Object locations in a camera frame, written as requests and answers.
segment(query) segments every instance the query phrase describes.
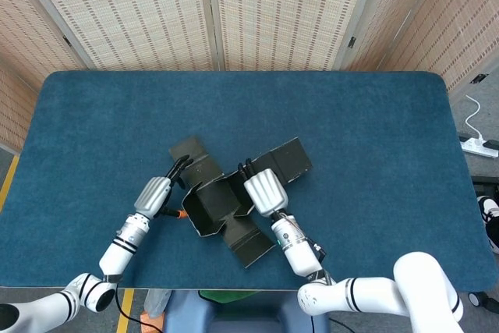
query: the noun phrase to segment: blue chair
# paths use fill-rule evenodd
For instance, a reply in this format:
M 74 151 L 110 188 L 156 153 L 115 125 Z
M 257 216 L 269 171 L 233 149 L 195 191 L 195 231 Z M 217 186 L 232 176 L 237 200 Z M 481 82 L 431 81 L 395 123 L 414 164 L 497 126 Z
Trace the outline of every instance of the blue chair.
M 328 333 L 327 315 L 315 316 L 316 333 Z M 296 292 L 259 292 L 232 303 L 202 299 L 195 290 L 175 290 L 166 308 L 171 333 L 304 333 L 310 316 L 299 308 Z

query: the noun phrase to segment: power strip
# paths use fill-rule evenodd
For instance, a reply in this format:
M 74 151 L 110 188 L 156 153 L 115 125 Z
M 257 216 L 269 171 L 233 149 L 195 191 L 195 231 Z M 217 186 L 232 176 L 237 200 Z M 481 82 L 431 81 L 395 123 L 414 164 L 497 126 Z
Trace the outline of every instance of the power strip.
M 470 154 L 484 156 L 486 158 L 497 158 L 499 157 L 499 151 L 492 148 L 484 147 L 485 141 L 481 142 L 478 138 L 469 138 L 465 142 L 461 142 L 461 148 L 464 152 L 469 152 Z

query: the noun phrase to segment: black cable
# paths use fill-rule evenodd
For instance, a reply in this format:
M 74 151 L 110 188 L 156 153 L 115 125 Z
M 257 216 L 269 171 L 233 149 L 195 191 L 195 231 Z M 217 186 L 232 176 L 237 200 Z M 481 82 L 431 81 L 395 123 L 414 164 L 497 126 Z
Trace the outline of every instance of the black cable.
M 333 323 L 336 323 L 338 325 L 341 325 L 343 328 L 345 328 L 346 330 L 350 331 L 351 333 L 355 333 L 355 331 L 353 329 L 351 329 L 350 327 L 348 327 L 347 325 L 343 324 L 341 321 L 338 321 L 338 320 L 335 320 L 335 319 L 332 319 L 329 317 L 329 320 L 332 321 Z
M 140 325 L 144 325 L 144 326 L 149 327 L 149 328 L 154 328 L 154 329 L 156 329 L 159 333 L 163 333 L 163 331 L 162 331 L 160 328 L 155 327 L 155 326 L 154 326 L 154 325 L 152 325 L 152 324 L 143 323 L 142 321 L 137 320 L 137 319 L 134 319 L 133 317 L 130 317 L 130 316 L 128 316 L 127 314 L 125 314 L 125 313 L 123 312 L 122 307 L 121 307 L 121 305 L 119 304 L 119 301 L 118 301 L 118 285 L 116 286 L 115 301 L 116 301 L 116 306 L 118 307 L 119 313 L 120 313 L 121 315 L 123 315 L 124 317 L 126 317 L 128 320 L 135 321 L 136 323 L 139 323 Z

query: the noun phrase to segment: blue felt surface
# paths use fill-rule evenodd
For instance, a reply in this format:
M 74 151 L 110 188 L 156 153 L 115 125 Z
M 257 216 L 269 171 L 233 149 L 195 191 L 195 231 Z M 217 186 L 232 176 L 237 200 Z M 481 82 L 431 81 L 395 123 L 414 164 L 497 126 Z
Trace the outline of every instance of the blue felt surface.
M 168 148 L 196 134 L 226 172 L 299 136 L 314 168 L 289 210 L 334 278 L 392 277 L 433 254 L 459 290 L 488 289 L 487 245 L 444 84 L 429 73 L 65 72 L 38 99 L 4 213 L 0 285 L 62 286 L 98 261 Z M 172 205 L 180 205 L 176 190 Z M 252 217 L 273 239 L 270 222 Z M 244 269 L 220 236 L 160 218 L 123 285 L 295 289 L 276 247 Z

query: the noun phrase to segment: green object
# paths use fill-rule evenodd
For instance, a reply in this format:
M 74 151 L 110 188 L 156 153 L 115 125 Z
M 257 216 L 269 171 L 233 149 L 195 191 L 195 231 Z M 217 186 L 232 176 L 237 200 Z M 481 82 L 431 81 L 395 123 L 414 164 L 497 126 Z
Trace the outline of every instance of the green object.
M 228 291 L 228 290 L 200 290 L 200 296 L 213 300 L 217 303 L 230 303 L 236 300 L 245 299 L 258 292 Z

